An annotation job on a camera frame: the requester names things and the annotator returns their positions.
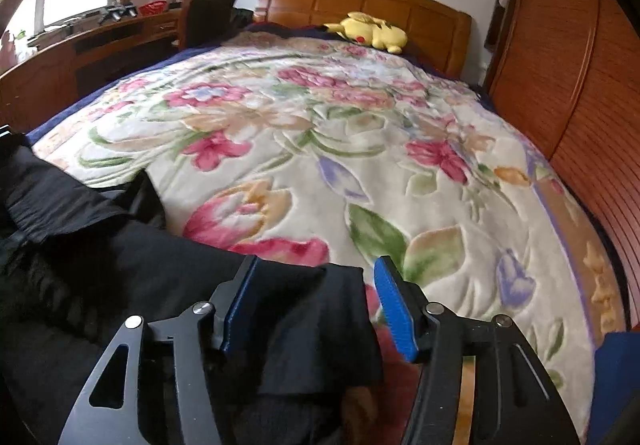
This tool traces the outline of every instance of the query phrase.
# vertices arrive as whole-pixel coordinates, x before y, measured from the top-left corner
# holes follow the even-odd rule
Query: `pink flower pattern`
[[[420,165],[440,167],[453,181],[466,184],[466,163],[447,140],[414,140],[404,147],[409,157]]]
[[[142,89],[148,84],[149,81],[145,78],[135,78],[130,82],[125,82],[124,84],[119,85],[118,89],[121,92],[131,92],[136,91],[136,89]]]
[[[223,82],[198,82],[190,84],[178,91],[170,92],[164,99],[171,107],[180,105],[206,106],[216,105],[221,102],[237,102],[251,92],[250,89],[241,86],[231,86]]]
[[[207,138],[192,143],[182,153],[195,154],[193,166],[207,172],[218,167],[223,158],[238,158],[250,150],[250,142],[236,143],[229,140],[224,131],[217,130]]]
[[[330,100],[364,109],[389,109],[394,106],[393,99],[383,89],[351,87],[335,89]]]
[[[309,68],[303,68],[302,66],[292,66],[285,70],[278,72],[278,77],[303,86],[305,88],[344,88],[347,82],[340,78],[333,78],[332,76],[324,76],[315,70]]]
[[[362,46],[356,46],[355,44],[348,44],[344,47],[344,52],[352,57],[364,57],[367,54],[367,49]]]
[[[380,308],[380,298],[378,298],[376,289],[369,284],[364,285],[364,293],[367,298],[367,312],[369,312],[369,318],[372,319]]]
[[[455,91],[460,94],[469,92],[469,87],[464,82],[457,80],[447,80],[446,78],[435,78],[431,83],[436,88],[443,89],[444,91]]]
[[[431,107],[424,96],[414,96],[413,94],[399,94],[398,96],[396,96],[396,100],[398,102],[406,102],[407,104],[411,104],[414,107]]]
[[[131,102],[131,100],[123,100],[121,102],[116,102],[113,105],[110,105],[109,107],[105,107],[105,108],[101,108],[98,107],[94,110],[92,110],[88,115],[87,118],[89,120],[98,120],[98,118],[102,118],[105,114],[108,114],[110,112],[113,112],[115,110],[120,110],[123,107],[126,107],[127,105],[133,104],[134,102]]]
[[[236,253],[257,255],[262,259],[278,261],[288,265],[319,266],[329,261],[329,247],[317,237],[304,243],[283,237],[238,243],[228,248]]]
[[[402,91],[407,91],[407,92],[415,92],[415,91],[424,92],[424,89],[425,89],[425,87],[417,80],[414,80],[413,82],[405,82],[404,80],[394,79],[394,86],[396,86],[396,88],[398,89],[402,89]]]
[[[284,237],[251,240],[277,224],[290,207],[290,194],[250,182],[223,190],[196,209],[183,236],[223,250],[254,254],[290,265],[318,266],[329,261],[329,247],[317,237],[292,241]]]
[[[564,194],[564,187],[562,187],[562,184],[555,178],[551,180],[551,188],[556,194]]]

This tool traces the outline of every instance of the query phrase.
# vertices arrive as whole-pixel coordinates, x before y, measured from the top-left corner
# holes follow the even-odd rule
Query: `bed frame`
[[[405,49],[450,78],[465,64],[471,17],[434,0],[259,0],[256,22],[290,28],[340,22],[350,11],[388,20],[409,37]]]

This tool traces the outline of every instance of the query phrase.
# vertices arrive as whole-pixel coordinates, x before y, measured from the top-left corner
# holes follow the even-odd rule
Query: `bed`
[[[431,67],[295,29],[356,10],[405,28],[409,55]],[[418,377],[370,286],[379,255],[462,316],[510,314],[584,436],[594,350],[626,329],[621,295],[542,154],[466,84],[439,76],[460,75],[470,18],[433,0],[260,0],[255,19],[220,47],[89,97],[38,130],[34,151],[94,187],[146,169],[175,234],[286,263],[362,266],[385,359],[377,443],[399,443]],[[472,371],[465,364],[458,443]]]

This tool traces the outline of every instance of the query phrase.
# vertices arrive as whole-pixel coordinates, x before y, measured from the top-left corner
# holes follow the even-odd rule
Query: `black jacket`
[[[127,316],[177,316],[243,256],[163,230],[146,174],[98,191],[25,145],[0,145],[0,372],[20,417],[53,445]],[[238,443],[340,443],[344,390],[382,379],[362,270],[262,261],[257,272],[252,359],[225,389]]]

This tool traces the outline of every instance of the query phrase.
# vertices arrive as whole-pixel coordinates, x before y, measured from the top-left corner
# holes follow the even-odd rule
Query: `yellow plush toy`
[[[406,46],[407,36],[396,26],[359,11],[352,11],[340,24],[325,24],[326,28],[341,37],[363,46],[373,46],[389,53],[400,54]]]

